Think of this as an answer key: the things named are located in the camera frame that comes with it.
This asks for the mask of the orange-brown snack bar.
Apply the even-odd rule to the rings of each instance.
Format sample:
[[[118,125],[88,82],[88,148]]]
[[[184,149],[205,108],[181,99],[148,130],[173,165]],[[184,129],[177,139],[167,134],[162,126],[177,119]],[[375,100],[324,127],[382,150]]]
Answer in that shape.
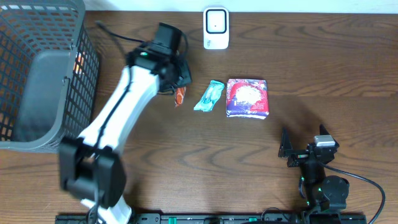
[[[187,87],[177,88],[175,91],[175,106],[178,107],[183,104]]]

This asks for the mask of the teal snack packet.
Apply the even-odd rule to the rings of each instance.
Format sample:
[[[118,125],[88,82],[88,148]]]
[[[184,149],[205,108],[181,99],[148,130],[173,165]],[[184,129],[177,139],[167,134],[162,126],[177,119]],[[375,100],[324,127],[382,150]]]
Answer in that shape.
[[[216,102],[221,98],[224,83],[212,80],[199,102],[194,106],[194,111],[210,112]]]

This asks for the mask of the red purple noodle packet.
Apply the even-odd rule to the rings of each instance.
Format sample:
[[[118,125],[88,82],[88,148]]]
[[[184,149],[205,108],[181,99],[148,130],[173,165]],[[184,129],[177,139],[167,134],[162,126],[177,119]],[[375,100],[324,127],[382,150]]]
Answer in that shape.
[[[267,82],[258,79],[229,79],[226,115],[230,118],[266,119],[269,115]]]

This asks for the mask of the orange tissue pack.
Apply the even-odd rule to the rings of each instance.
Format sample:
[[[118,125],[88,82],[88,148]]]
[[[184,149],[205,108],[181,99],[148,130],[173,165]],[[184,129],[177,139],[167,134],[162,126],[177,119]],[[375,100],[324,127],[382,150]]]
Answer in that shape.
[[[85,60],[85,52],[81,53],[78,52],[75,57],[75,63],[74,63],[74,73],[77,75],[81,75],[83,73],[83,67],[84,67],[84,60]]]

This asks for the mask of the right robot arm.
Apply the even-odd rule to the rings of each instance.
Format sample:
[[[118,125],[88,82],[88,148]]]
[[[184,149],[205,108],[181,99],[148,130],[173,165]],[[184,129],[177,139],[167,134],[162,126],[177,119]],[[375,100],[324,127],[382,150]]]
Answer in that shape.
[[[294,149],[289,134],[284,128],[278,156],[287,159],[288,167],[298,167],[301,172],[301,193],[307,200],[308,209],[301,214],[304,223],[328,218],[339,219],[340,211],[346,208],[349,194],[349,182],[336,175],[325,174],[325,166],[335,158],[338,142],[330,135],[324,125],[319,127],[320,134],[306,149]]]

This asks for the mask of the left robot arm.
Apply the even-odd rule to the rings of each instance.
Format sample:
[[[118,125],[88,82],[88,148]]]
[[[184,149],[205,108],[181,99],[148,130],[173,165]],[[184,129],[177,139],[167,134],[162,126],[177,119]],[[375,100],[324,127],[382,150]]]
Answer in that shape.
[[[191,83],[185,54],[138,47],[126,56],[121,79],[96,119],[58,150],[60,187],[88,207],[86,223],[128,223],[132,208],[123,193],[124,145],[146,105],[159,93]]]

